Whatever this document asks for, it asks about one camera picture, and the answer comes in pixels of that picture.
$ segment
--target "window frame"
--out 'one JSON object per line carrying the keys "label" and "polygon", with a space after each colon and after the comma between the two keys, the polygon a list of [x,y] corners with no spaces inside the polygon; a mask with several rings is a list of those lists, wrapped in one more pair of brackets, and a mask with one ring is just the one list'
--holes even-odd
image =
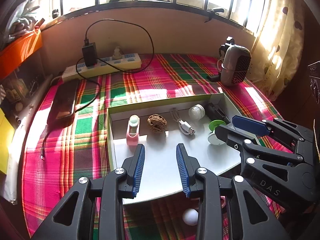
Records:
{"label": "window frame", "polygon": [[[238,29],[241,29],[247,33],[250,33],[251,35],[255,34],[254,32],[252,32],[246,28],[246,23],[247,23],[248,15],[250,12],[252,0],[250,0],[248,14],[246,17],[246,21],[244,22],[243,25],[230,19],[234,0],[231,0],[231,2],[230,2],[230,8],[228,10],[228,14],[226,17],[218,15],[218,14],[214,14],[210,10],[208,10],[208,1],[209,0],[204,0],[203,9],[192,7],[189,5],[177,4],[177,0],[172,0],[172,2],[162,2],[162,1],[153,1],[153,0],[132,0],[132,1],[109,2],[109,3],[104,3],[104,4],[98,4],[99,0],[95,0],[95,1],[96,2],[95,2],[94,6],[82,8],[82,9],[79,9],[79,10],[76,10],[76,11],[73,11],[73,12],[70,12],[70,13],[64,15],[64,14],[62,14],[63,13],[62,0],[60,0],[60,8],[59,9],[60,9],[60,12],[62,15],[53,19],[49,23],[47,23],[43,27],[43,30],[48,29],[51,26],[53,26],[59,22],[62,22],[64,20],[78,17],[78,16],[81,16],[84,14],[89,14],[91,12],[97,12],[97,11],[108,10],[108,9],[116,9],[116,8],[128,8],[128,7],[155,7],[155,8],[175,9],[175,10],[181,10],[181,11],[187,11],[187,12],[191,12],[191,13],[195,13],[195,14],[200,14],[200,15],[203,15],[206,17],[211,17],[212,19],[215,19],[215,20],[225,22],[231,26],[234,26]],[[264,3],[264,7],[263,7],[262,11],[265,10],[266,6],[268,6],[268,5],[266,5]]]}

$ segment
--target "white power strip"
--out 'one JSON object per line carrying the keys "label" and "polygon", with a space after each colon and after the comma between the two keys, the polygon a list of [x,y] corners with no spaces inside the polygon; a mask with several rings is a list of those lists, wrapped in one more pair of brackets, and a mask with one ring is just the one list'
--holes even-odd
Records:
{"label": "white power strip", "polygon": [[[108,62],[111,65],[116,66],[121,70],[131,70],[141,68],[141,59],[137,53],[122,55],[121,59],[113,60],[112,57],[105,57],[102,60]],[[99,75],[109,74],[117,72],[115,68],[101,62],[98,60],[98,63],[95,66],[87,67],[85,63],[78,64],[78,71],[81,75],[86,78],[95,77]],[[67,82],[72,79],[82,79],[76,72],[76,65],[67,67],[62,74],[63,82]]]}

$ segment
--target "space heater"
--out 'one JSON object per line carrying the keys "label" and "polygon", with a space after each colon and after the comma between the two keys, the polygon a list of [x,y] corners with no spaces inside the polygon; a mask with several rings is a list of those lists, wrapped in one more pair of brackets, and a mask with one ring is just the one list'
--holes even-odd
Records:
{"label": "space heater", "polygon": [[220,60],[217,62],[219,75],[208,76],[212,82],[221,81],[225,86],[232,86],[241,83],[249,69],[251,61],[250,51],[235,44],[232,37],[227,38],[227,42],[219,49]]}

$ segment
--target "polka dot curtain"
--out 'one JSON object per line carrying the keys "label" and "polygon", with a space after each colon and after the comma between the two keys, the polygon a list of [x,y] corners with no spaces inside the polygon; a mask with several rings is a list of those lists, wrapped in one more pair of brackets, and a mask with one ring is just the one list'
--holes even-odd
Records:
{"label": "polka dot curtain", "polygon": [[303,0],[269,0],[251,50],[247,78],[271,101],[295,75],[304,41]]}

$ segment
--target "white box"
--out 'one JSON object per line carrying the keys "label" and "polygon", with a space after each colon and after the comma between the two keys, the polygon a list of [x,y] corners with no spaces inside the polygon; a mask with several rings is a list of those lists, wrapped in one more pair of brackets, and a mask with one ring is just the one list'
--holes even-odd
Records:
{"label": "white box", "polygon": [[[140,117],[139,143],[145,146],[146,151],[140,190],[136,198],[124,199],[124,204],[148,201],[182,191],[176,160],[176,146],[179,143],[184,144],[189,156],[197,158],[202,167],[216,175],[241,162],[237,150],[227,144],[212,145],[208,142],[207,137],[211,133],[208,126],[211,120],[206,115],[199,122],[190,119],[188,110],[192,106],[205,106],[208,103],[219,105],[230,121],[234,115],[241,115],[224,94],[171,98],[108,109],[108,152],[111,170],[120,168],[123,161],[132,157],[135,152],[136,146],[126,144],[127,125],[133,114]],[[178,110],[183,121],[187,121],[195,129],[194,135],[186,136],[181,133],[177,122],[171,117],[170,110],[173,108]],[[152,114],[159,114],[166,119],[165,132],[156,134],[150,130],[147,119]],[[240,131],[256,138],[251,133]]]}

